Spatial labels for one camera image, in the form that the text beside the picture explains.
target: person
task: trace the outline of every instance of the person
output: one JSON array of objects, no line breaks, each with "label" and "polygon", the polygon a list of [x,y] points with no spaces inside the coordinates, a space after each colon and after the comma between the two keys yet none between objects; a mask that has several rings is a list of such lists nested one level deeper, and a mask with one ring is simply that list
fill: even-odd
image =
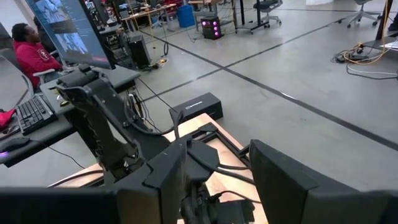
[{"label": "person", "polygon": [[[34,77],[33,74],[49,69],[61,70],[62,65],[44,49],[40,43],[39,34],[27,24],[15,24],[11,33],[18,64],[37,90],[40,86],[40,78]],[[46,82],[56,78],[59,78],[58,73],[48,74]]]},{"label": "person", "polygon": [[396,14],[392,24],[390,24],[390,26],[388,27],[388,31],[390,32],[398,31],[398,13]]},{"label": "person", "polygon": [[35,25],[37,27],[37,33],[39,34],[40,43],[43,45],[44,49],[50,53],[57,50],[53,42],[51,41],[49,35],[45,32],[44,28],[42,27],[42,24],[40,23],[38,18],[34,17],[33,21],[35,22]]}]

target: keyboard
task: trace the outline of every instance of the keyboard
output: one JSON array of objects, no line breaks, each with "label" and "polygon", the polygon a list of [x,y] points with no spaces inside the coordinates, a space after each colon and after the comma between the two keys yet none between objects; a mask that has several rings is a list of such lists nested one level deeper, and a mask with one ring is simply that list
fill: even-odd
[{"label": "keyboard", "polygon": [[56,115],[39,96],[17,106],[19,127],[23,135],[28,135],[55,121]]}]

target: black monitor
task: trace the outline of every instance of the black monitor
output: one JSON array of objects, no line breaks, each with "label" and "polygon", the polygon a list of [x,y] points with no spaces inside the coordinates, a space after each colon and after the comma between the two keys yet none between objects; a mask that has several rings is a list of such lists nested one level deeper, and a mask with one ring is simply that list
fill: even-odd
[{"label": "black monitor", "polygon": [[65,61],[114,69],[82,0],[26,0]]}]

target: armrest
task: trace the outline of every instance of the armrest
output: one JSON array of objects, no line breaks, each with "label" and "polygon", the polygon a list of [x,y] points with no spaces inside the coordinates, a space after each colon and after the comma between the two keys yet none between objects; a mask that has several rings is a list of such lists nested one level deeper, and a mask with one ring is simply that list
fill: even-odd
[{"label": "armrest", "polygon": [[39,76],[42,76],[42,75],[45,75],[45,74],[48,74],[48,73],[52,73],[52,72],[55,72],[55,69],[51,68],[51,69],[48,69],[48,70],[46,70],[44,72],[36,72],[36,73],[33,73],[33,76],[34,77],[39,77]]}]

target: table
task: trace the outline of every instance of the table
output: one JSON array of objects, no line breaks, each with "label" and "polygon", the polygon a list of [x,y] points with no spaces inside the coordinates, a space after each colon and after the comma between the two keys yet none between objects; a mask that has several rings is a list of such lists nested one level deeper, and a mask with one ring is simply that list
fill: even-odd
[{"label": "table", "polygon": [[166,21],[167,21],[167,30],[174,32],[174,30],[171,28],[170,18],[169,18],[167,9],[171,8],[171,7],[175,7],[175,6],[176,6],[176,4],[168,4],[168,5],[162,6],[158,9],[152,9],[150,11],[138,12],[138,13],[135,13],[127,18],[122,19],[122,21],[126,21],[126,22],[130,23],[130,25],[128,27],[129,27],[130,31],[134,32],[135,30],[134,30],[134,23],[132,22],[133,20],[135,21],[137,18],[140,18],[143,16],[149,16],[151,14],[155,14],[155,13],[164,11],[165,15],[166,15]]},{"label": "table", "polygon": [[[140,73],[138,72],[119,66],[116,66],[115,70],[102,68],[94,68],[93,70],[105,73],[118,93],[131,87],[134,79],[140,76]],[[58,95],[49,90],[49,88],[57,85],[56,82],[56,80],[53,80],[51,82],[45,83],[40,86],[40,89],[45,96],[44,100],[53,109],[54,113],[57,115],[58,120],[27,135],[26,137],[30,137],[31,139],[36,141],[31,141],[28,145],[10,152],[7,156],[0,157],[0,164],[4,164],[6,165],[6,167],[11,167],[18,162],[23,161],[24,159],[27,159],[28,157],[40,152],[47,146],[50,146],[77,131],[70,124],[70,119],[71,117],[74,117],[75,113],[73,105],[60,107],[60,102],[57,100]],[[0,141],[0,144],[10,140],[11,138],[18,137],[23,137],[22,133],[17,133],[7,139],[2,140]]]},{"label": "table", "polygon": [[[385,30],[383,30],[384,29],[383,26],[384,26],[384,22],[385,22],[384,18],[386,16],[386,14],[387,15],[390,14],[392,2],[393,2],[393,0],[387,0],[387,2],[386,2],[386,6],[387,7],[384,7],[384,9],[383,9],[383,14],[382,14],[381,20],[379,22],[379,28],[377,29],[376,38],[374,40],[372,40],[372,41],[363,43],[362,44],[363,46],[382,50],[383,47],[380,47],[380,46],[382,45],[382,37],[384,35],[383,31],[385,31]],[[385,44],[389,44],[391,42],[396,41],[396,37],[397,36],[398,36],[398,32],[396,32],[394,34],[391,34],[391,35],[388,35],[387,37],[385,37],[384,43]]]},{"label": "table", "polygon": [[[216,121],[214,121],[211,117],[209,117],[207,114],[201,114],[197,116],[196,118],[193,118],[189,121],[186,121],[182,123],[179,127],[178,130],[180,132],[180,135],[186,135],[192,131],[197,130],[199,127],[207,124],[207,123],[213,123],[220,132],[222,132],[233,144],[236,145],[236,147],[242,149],[242,145],[235,140],[228,132],[226,132],[219,124],[217,124]],[[164,135],[169,141],[174,141],[175,136],[174,133],[168,133]],[[217,149],[218,155],[220,157],[220,162],[222,164],[227,164],[231,166],[243,166],[244,164],[218,139],[212,140],[208,143],[211,147]],[[89,168],[86,168],[84,170],[79,171],[76,174],[73,174],[71,176],[81,174],[83,172],[88,172],[88,171],[93,171],[93,170],[101,170],[102,168],[98,164],[94,164],[90,166]],[[246,177],[252,178],[252,174],[250,170],[234,170],[232,172],[239,173],[241,175],[244,175]],[[90,176],[86,177],[81,177],[69,182],[65,182],[59,187],[81,187],[84,186],[87,183],[93,182],[97,179],[100,179],[102,177],[102,174],[93,174]],[[206,182],[206,186],[208,187],[208,190],[210,192],[210,195],[217,194],[218,192],[224,191],[224,190],[232,190],[237,193],[243,194],[253,200],[259,200],[259,196],[257,194],[256,187],[245,183],[241,180],[225,176],[223,174],[219,173],[214,173],[209,180]],[[232,194],[224,194],[221,196],[220,200],[222,202],[228,201],[228,200],[239,200],[238,196],[232,195]],[[254,218],[256,223],[267,223],[267,218],[264,214],[264,210],[262,209],[261,204],[254,204]]]}]

